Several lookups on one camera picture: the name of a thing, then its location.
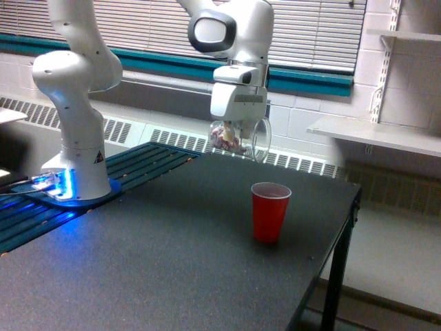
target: window blinds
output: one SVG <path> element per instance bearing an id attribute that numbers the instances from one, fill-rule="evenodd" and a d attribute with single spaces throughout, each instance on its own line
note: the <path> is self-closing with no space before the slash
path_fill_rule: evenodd
<path id="1" fill-rule="evenodd" d="M 355 70 L 367 0 L 269 2 L 276 15 L 271 64 Z M 189 44 L 189 17 L 176 0 L 95 0 L 94 5 L 101 34 L 111 47 L 204 57 Z M 0 0 L 0 33 L 63 40 L 53 31 L 42 0 Z"/>

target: red cup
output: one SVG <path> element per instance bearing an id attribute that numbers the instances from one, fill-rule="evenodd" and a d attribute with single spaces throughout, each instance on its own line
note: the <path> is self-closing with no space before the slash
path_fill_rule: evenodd
<path id="1" fill-rule="evenodd" d="M 287 211 L 291 190 L 276 183 L 256 183 L 253 193 L 254 238 L 276 243 Z"/>

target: wall shelf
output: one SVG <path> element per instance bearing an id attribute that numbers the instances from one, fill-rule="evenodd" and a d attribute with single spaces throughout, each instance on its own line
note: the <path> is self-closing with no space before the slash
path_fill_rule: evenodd
<path id="1" fill-rule="evenodd" d="M 372 123 L 349 117 L 325 116 L 307 131 L 373 146 L 441 157 L 441 136 L 426 130 Z"/>
<path id="2" fill-rule="evenodd" d="M 390 31 L 367 29 L 367 34 L 376 34 L 382 37 L 391 37 L 404 40 L 434 41 L 441 42 L 441 34 L 426 34 L 406 31 Z"/>
<path id="3" fill-rule="evenodd" d="M 27 116 L 22 112 L 16 112 L 15 110 L 0 107 L 0 124 L 18 121 L 20 119 L 25 119 L 26 117 Z"/>

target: teal window sill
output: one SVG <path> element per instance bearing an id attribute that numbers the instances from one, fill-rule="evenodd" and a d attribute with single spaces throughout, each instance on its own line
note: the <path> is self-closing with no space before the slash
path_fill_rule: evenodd
<path id="1" fill-rule="evenodd" d="M 48 39 L 0 34 L 0 51 L 38 55 L 53 50 L 68 50 L 66 43 Z M 212 80 L 213 70 L 224 63 L 215 60 L 112 48 L 125 68 L 149 70 L 158 74 L 177 74 Z M 268 90 L 279 93 L 308 92 L 341 97 L 351 95 L 353 77 L 270 67 Z"/>

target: black table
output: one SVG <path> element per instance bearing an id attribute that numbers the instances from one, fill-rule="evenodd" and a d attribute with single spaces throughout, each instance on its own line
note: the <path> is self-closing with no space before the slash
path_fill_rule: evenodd
<path id="1" fill-rule="evenodd" d="M 293 191 L 278 245 L 251 184 Z M 334 249 L 333 328 L 360 187 L 202 156 L 0 258 L 2 330 L 290 330 Z"/>

